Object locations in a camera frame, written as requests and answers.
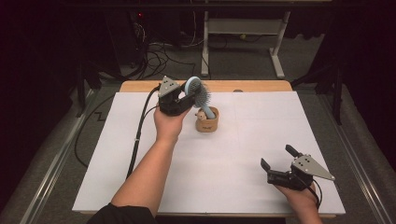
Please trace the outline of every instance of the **metal bar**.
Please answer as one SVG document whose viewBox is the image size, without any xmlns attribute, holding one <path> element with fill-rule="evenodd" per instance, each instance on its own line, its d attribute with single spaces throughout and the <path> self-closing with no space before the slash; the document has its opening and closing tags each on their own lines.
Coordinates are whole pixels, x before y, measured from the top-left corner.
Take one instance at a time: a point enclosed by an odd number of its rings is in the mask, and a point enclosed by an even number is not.
<svg viewBox="0 0 396 224">
<path fill-rule="evenodd" d="M 279 52 L 280 44 L 282 43 L 283 40 L 283 35 L 285 34 L 286 27 L 288 26 L 289 22 L 289 16 L 290 12 L 287 11 L 285 12 L 285 15 L 283 16 L 282 23 L 279 26 L 279 32 L 277 33 L 277 39 L 276 39 L 276 45 L 274 50 L 272 50 L 271 56 L 277 56 L 277 53 Z"/>
<path fill-rule="evenodd" d="M 209 12 L 205 12 L 204 20 L 204 45 L 202 48 L 202 60 L 201 60 L 201 75 L 207 77 L 209 75 L 209 47 L 207 46 L 207 41 L 209 40 L 208 32 L 208 20 Z"/>
<path fill-rule="evenodd" d="M 366 197 L 368 204 L 370 204 L 375 218 L 378 221 L 378 224 L 392 224 L 393 221 L 389 215 L 389 212 L 379 198 L 379 195 L 377 193 L 378 190 L 373 184 L 370 176 L 368 176 L 366 171 L 364 170 L 364 166 L 363 164 L 361 164 L 361 160 L 358 157 L 356 149 L 348 141 L 347 135 L 344 132 L 342 126 L 338 125 L 335 119 L 332 119 L 332 107 L 330 106 L 329 99 L 327 99 L 325 95 L 320 95 L 318 98 L 322 106 L 325 108 L 330 120 L 332 121 L 332 125 L 337 131 L 340 140 L 343 142 L 343 145 L 345 147 L 344 152 L 346 153 L 346 160 L 352 167 L 352 171 L 354 172 L 359 184 L 361 185 L 361 191 Z"/>
<path fill-rule="evenodd" d="M 88 105 L 85 108 L 86 112 L 92 106 L 93 99 L 96 97 L 97 93 L 90 90 L 87 94 L 87 102 Z M 34 224 L 37 222 L 41 211 L 44 208 L 44 205 L 47 202 L 50 193 L 52 192 L 53 187 L 56 184 L 56 181 L 61 174 L 62 168 L 70 154 L 72 148 L 70 147 L 73 143 L 78 130 L 81 128 L 83 121 L 86 118 L 86 113 L 83 113 L 76 121 L 75 124 L 67 136 L 67 139 L 64 141 L 64 144 L 59 149 L 58 153 L 56 154 L 55 158 L 53 159 L 46 175 L 43 178 L 43 181 L 40 184 L 37 192 L 35 193 L 35 197 L 29 204 L 25 214 L 23 215 L 20 224 Z"/>
</svg>

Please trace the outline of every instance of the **human arm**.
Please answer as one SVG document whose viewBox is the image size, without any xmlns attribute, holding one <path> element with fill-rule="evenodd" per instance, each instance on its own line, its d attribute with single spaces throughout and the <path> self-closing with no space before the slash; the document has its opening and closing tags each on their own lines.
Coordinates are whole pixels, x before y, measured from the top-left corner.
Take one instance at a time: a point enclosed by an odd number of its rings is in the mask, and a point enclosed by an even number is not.
<svg viewBox="0 0 396 224">
<path fill-rule="evenodd" d="M 318 214 L 316 198 L 308 189 L 299 191 L 277 185 L 275 187 L 286 196 L 291 208 L 302 224 L 322 223 Z M 311 189 L 315 190 L 314 184 L 311 185 Z"/>
<path fill-rule="evenodd" d="M 176 117 L 168 117 L 158 107 L 155 109 L 156 140 L 114 195 L 112 204 L 143 206 L 147 207 L 154 217 L 157 215 L 173 150 L 182 129 L 183 119 L 189 111 Z"/>
</svg>

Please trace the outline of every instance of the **wooden table edge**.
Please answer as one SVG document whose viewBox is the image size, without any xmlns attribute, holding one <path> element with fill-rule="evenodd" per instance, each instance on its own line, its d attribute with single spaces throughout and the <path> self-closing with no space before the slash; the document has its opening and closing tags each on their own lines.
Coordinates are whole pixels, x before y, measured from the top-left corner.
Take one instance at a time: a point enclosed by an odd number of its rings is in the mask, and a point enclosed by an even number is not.
<svg viewBox="0 0 396 224">
<path fill-rule="evenodd" d="M 180 85 L 184 80 L 177 80 Z M 160 80 L 125 81 L 120 87 L 120 92 L 146 92 L 151 91 L 161 83 Z M 203 80 L 209 91 L 292 91 L 291 85 L 285 80 Z"/>
</svg>

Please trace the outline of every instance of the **forearm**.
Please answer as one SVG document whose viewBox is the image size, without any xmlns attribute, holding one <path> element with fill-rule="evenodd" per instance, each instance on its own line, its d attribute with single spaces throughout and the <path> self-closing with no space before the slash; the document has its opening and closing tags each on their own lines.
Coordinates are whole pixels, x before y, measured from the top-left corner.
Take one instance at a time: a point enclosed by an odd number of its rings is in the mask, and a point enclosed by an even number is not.
<svg viewBox="0 0 396 224">
<path fill-rule="evenodd" d="M 157 140 L 111 201 L 116 206 L 148 207 L 156 216 L 176 141 Z"/>
<path fill-rule="evenodd" d="M 322 224 L 314 203 L 291 203 L 290 201 L 289 203 L 301 224 Z"/>
<path fill-rule="evenodd" d="M 322 224 L 318 212 L 314 210 L 299 213 L 297 214 L 297 218 L 300 220 L 301 224 Z"/>
</svg>

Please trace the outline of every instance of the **wrist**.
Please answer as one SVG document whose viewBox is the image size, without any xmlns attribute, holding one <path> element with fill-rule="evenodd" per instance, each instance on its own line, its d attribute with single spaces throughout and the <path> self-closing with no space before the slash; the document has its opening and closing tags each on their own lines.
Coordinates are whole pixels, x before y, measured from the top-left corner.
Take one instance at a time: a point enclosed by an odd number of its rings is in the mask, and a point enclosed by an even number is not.
<svg viewBox="0 0 396 224">
<path fill-rule="evenodd" d="M 304 207 L 294 209 L 297 218 L 300 220 L 301 224 L 321 224 L 318 209 L 314 206 Z"/>
<path fill-rule="evenodd" d="M 154 144 L 162 148 L 173 149 L 176 143 L 177 143 L 177 138 L 157 138 Z"/>
</svg>

